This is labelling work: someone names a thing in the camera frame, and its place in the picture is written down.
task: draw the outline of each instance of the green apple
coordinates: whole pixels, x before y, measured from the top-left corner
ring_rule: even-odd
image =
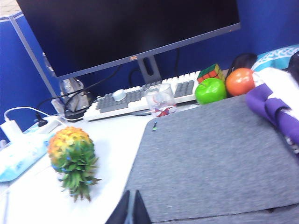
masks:
[[[195,90],[199,104],[208,104],[226,98],[225,84],[218,78],[207,78]]]

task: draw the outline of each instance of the gray felt pad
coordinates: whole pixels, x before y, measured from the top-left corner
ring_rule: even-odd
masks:
[[[152,221],[225,216],[298,203],[298,165],[239,96],[151,120],[126,189]]]

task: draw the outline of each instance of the blue partition wall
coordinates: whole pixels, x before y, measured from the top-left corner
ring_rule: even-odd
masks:
[[[16,20],[43,66],[43,70],[47,72],[43,63],[42,50],[25,17],[22,16]],[[3,113],[7,109],[18,106],[36,107],[39,102],[50,98],[51,95],[11,22],[6,19],[0,21],[0,124],[2,124],[4,122]],[[58,87],[56,79],[50,76],[49,79],[53,86]],[[45,104],[42,110],[50,114],[55,113],[50,104]],[[36,118],[35,112],[28,109],[11,111],[8,117],[16,120],[23,131],[33,125]],[[0,139],[7,139],[2,130]]]
[[[237,0],[241,29],[235,32],[182,47],[178,62],[178,73],[201,70],[213,63],[222,69],[229,68],[233,59],[245,52],[261,54],[273,49],[299,43],[299,1],[298,0]],[[37,59],[45,73],[42,50],[37,43],[24,16],[17,19]],[[175,76],[174,64],[176,50],[156,55],[162,78]],[[103,95],[120,88],[129,88],[128,75],[138,68],[137,62],[124,64],[119,73],[92,88],[94,95]],[[116,68],[99,71],[79,77],[85,86],[93,84]],[[57,80],[47,74],[56,93],[59,93]],[[133,85],[142,85],[139,72],[132,75]],[[3,112],[16,106],[36,106],[41,100],[51,97],[48,89],[31,62],[25,48],[9,21],[0,22],[0,123]],[[51,104],[45,104],[43,110],[54,113]],[[10,117],[17,120],[21,129],[33,124],[35,119],[31,111],[11,112]]]

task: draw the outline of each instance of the white charger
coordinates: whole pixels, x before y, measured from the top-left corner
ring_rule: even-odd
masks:
[[[23,132],[15,120],[6,120],[0,127],[11,142],[17,141],[23,136]]]

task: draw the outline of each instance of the purple fabric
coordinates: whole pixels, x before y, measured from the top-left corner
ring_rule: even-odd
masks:
[[[266,118],[285,136],[299,145],[299,121],[281,111],[289,108],[281,99],[268,99],[272,93],[266,84],[257,86],[246,94],[247,106],[253,112]]]

